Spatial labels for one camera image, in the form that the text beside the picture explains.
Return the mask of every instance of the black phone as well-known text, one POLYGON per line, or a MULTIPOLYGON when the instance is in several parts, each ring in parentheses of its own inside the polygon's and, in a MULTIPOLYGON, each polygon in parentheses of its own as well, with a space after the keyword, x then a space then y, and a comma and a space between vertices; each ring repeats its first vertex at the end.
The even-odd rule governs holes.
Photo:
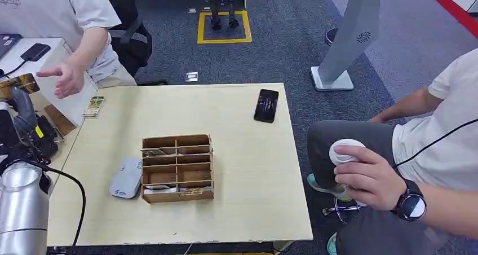
POLYGON ((274 90, 260 90, 259 99, 255 108, 254 119, 256 121, 274 122, 276 118, 277 101, 279 92, 274 90))

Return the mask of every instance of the game controller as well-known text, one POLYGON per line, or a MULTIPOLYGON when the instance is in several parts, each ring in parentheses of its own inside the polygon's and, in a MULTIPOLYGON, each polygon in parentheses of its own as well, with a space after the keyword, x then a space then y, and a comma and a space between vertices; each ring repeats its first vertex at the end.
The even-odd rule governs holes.
MULTIPOLYGON (((341 154, 338 154, 334 151, 334 148, 336 146, 359 146, 359 147, 365 147, 365 145, 363 145, 360 141, 356 141, 354 139, 341 139, 341 140, 338 140, 336 142, 334 142, 334 144, 332 144, 332 146, 330 146, 330 149, 329 149, 329 157, 330 157, 330 161, 332 161, 332 163, 334 163, 334 165, 338 166, 338 165, 341 165, 341 164, 344 164, 344 163, 348 163, 348 162, 354 162, 354 161, 358 161, 358 159, 354 156, 351 156, 351 155, 341 155, 341 154)), ((366 204, 364 203, 361 203, 360 201, 357 201, 357 204, 360 205, 360 206, 367 206, 366 204)))

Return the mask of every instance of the white t-shirt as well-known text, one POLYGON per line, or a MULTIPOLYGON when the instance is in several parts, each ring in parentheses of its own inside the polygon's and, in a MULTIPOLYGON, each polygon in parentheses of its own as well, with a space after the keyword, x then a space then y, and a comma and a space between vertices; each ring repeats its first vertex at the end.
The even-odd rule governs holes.
MULTIPOLYGON (((398 164, 437 138, 478 118, 478 49, 452 62, 429 86, 444 101, 433 115, 397 125, 393 155, 398 164)), ((478 122, 465 126, 399 166, 407 179, 455 190, 478 190, 478 122)))
MULTIPOLYGON (((64 38, 76 50, 83 31, 120 24, 108 0, 0 0, 0 33, 24 38, 64 38)), ((111 75, 121 65, 111 47, 111 36, 88 72, 94 81, 111 75)))

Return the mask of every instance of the hand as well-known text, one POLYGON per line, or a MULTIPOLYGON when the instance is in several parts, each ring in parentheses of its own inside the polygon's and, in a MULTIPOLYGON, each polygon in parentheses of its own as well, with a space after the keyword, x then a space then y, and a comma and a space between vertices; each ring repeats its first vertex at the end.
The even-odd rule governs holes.
POLYGON ((379 124, 382 124, 382 123, 386 122, 386 120, 384 118, 380 117, 380 114, 378 114, 375 117, 369 119, 369 122, 377 122, 379 124))
POLYGON ((395 208, 406 190, 406 184, 387 160, 365 147, 337 146, 334 151, 359 159, 334 169, 335 181, 347 185, 348 196, 375 210, 395 208))
POLYGON ((54 69, 38 72, 38 77, 60 76, 56 83, 55 95, 59 99, 79 93, 85 84, 85 68, 77 65, 62 64, 54 69))

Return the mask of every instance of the finger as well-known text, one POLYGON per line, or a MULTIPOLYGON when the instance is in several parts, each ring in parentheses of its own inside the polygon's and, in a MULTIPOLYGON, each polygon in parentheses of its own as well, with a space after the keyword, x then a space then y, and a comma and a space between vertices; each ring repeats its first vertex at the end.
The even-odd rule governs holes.
POLYGON ((348 162, 334 169, 335 174, 361 174, 370 178, 377 178, 377 166, 359 162, 348 162))
POLYGON ((56 85, 58 87, 66 86, 68 83, 71 83, 73 78, 71 76, 62 76, 60 79, 58 79, 58 82, 56 85))
POLYGON ((50 77, 50 76, 61 76, 61 69, 55 68, 51 70, 37 72, 38 77, 50 77))
POLYGON ((73 94, 76 94, 76 93, 79 93, 79 90, 76 87, 74 87, 69 92, 63 94, 63 98, 66 98, 66 97, 68 97, 70 95, 73 95, 73 94))
POLYGON ((347 187, 345 192, 347 196, 367 205, 375 205, 375 202, 377 200, 377 196, 364 190, 357 190, 347 187))
POLYGON ((377 180, 361 174, 338 174, 335 176, 335 181, 374 194, 379 191, 377 180))
POLYGON ((384 160, 384 158, 376 152, 360 146, 336 146, 334 147, 334 151, 341 155, 354 156, 357 159, 370 164, 376 164, 384 160))
POLYGON ((74 83, 73 82, 70 82, 70 83, 67 83, 67 84, 64 84, 64 85, 59 85, 58 83, 56 84, 56 89, 55 89, 55 95, 59 98, 59 99, 63 99, 67 96, 67 93, 70 92, 72 90, 72 88, 74 87, 74 83))

